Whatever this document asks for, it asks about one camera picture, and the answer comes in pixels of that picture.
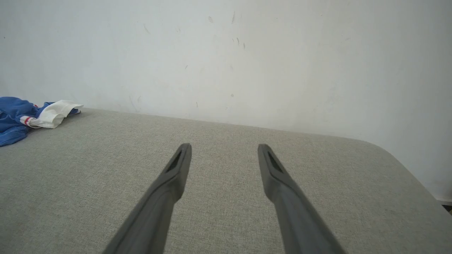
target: fabric texture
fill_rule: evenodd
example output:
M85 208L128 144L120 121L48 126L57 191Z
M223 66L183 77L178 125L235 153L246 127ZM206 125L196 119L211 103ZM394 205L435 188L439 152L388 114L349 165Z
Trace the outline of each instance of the fabric texture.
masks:
M100 253L185 142L192 162L168 254L284 253L262 186L259 143L271 146L348 253L452 249L452 217L378 146L85 109L57 129L0 148L2 253Z
M67 115L82 107L72 101L46 102L38 107L16 97L0 97L0 146L24 139L31 128L56 128Z

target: white fabric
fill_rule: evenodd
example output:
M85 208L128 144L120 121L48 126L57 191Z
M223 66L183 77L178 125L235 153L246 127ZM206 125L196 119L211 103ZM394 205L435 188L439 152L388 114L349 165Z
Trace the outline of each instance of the white fabric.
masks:
M71 112L73 108L81 108L82 104L76 104L70 100L59 100L48 105L38 118L30 118L27 125L32 128L51 128L54 129L61 124L64 118Z

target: wall stain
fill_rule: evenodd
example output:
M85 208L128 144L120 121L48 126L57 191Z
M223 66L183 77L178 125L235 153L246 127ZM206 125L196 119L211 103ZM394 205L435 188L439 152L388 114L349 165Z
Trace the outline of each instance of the wall stain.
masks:
M151 34L150 32L149 32L149 30L146 28L146 25L143 23L143 27L144 27L144 29L146 30L146 32L148 33L148 34Z
M129 100L130 100L130 104L132 104L132 107L135 110L135 112L138 113L138 110L136 109L135 105L133 105L132 98L130 97L130 95L129 95Z

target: white wall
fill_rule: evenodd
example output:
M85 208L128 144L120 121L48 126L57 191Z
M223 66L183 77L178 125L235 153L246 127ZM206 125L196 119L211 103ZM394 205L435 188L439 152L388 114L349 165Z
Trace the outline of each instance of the white wall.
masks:
M357 138L452 200L451 13L448 0L2 0L0 94Z

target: blue cloth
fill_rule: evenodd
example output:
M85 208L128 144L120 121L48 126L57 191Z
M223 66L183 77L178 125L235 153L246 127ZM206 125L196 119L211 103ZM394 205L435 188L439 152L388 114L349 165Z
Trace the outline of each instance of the blue cloth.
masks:
M33 103L16 97L0 97L0 146L10 145L24 139L32 129L20 122L22 116L38 118L39 114L53 102L38 108Z

